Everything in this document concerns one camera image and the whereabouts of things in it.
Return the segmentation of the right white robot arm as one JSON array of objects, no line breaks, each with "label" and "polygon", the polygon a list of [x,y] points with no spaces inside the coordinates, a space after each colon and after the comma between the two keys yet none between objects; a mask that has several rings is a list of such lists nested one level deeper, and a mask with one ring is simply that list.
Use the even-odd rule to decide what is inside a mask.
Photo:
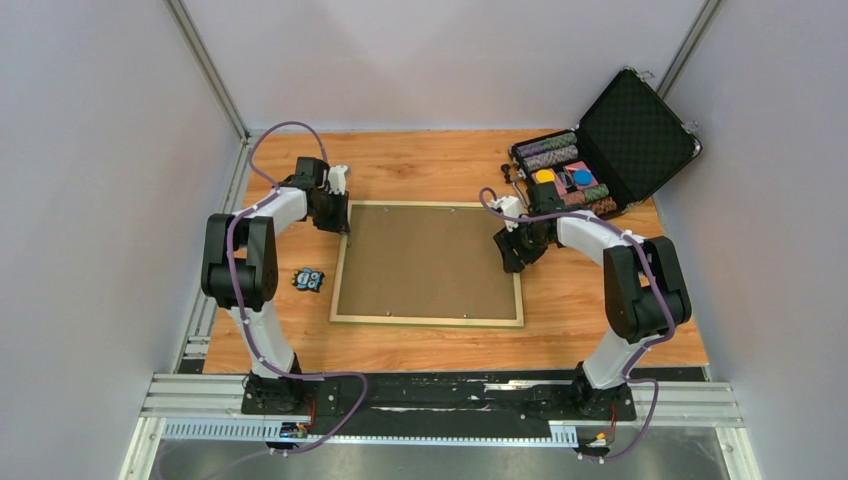
[{"label": "right white robot arm", "polygon": [[646,351],[673,338],[692,315],[673,242],[646,238],[619,228],[586,207],[556,201],[546,213],[527,213],[520,198],[499,197],[485,187],[479,200],[501,219],[494,241],[505,272],[535,263],[552,244],[571,248],[599,265],[603,273],[608,329],[579,366],[571,403],[584,417],[596,417],[611,403],[610,391],[630,380]]}]

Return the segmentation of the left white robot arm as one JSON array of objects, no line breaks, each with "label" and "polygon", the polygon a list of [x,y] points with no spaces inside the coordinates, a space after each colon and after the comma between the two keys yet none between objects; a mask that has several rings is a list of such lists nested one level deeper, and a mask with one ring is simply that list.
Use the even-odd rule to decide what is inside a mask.
[{"label": "left white robot arm", "polygon": [[306,220],[321,231],[348,234],[349,176],[347,165],[300,157],[294,173],[273,182],[258,202],[232,214],[213,214],[207,221],[202,293],[230,314],[248,348],[246,394],[253,399],[267,395],[283,413],[304,405],[308,378],[298,370],[274,306],[277,237]]}]

